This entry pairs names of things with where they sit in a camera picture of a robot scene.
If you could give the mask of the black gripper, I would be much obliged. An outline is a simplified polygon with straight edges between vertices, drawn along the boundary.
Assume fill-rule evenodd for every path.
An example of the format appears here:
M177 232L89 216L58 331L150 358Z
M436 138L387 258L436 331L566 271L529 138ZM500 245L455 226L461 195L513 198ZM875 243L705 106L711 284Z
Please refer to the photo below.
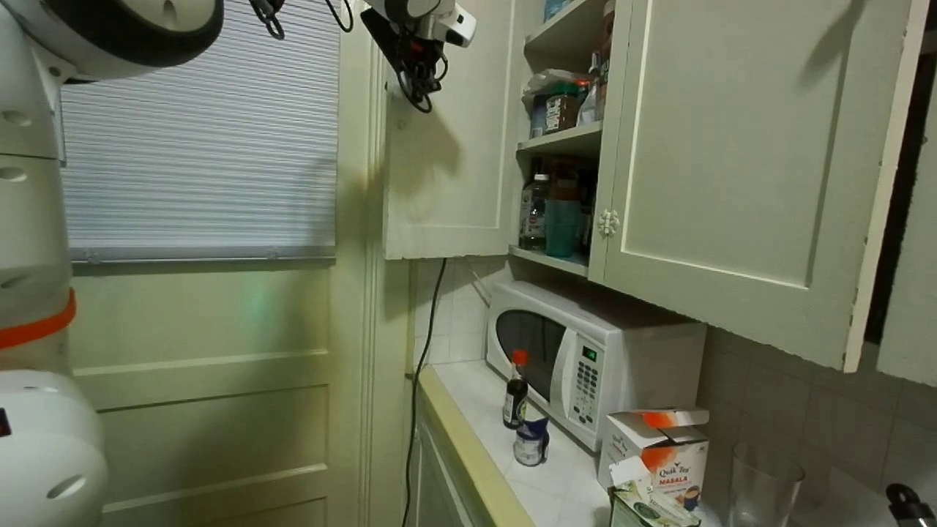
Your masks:
M442 87L436 60L442 59L447 18L447 2L370 2L360 11L395 69L403 100L421 113L433 112L430 93Z

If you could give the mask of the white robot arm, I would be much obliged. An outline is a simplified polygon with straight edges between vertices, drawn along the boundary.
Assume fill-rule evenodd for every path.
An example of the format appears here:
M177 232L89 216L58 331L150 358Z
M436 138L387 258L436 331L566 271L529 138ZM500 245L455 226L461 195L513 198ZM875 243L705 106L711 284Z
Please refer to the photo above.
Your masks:
M58 87L178 68L223 0L0 0L0 527L99 527L102 421L73 384Z

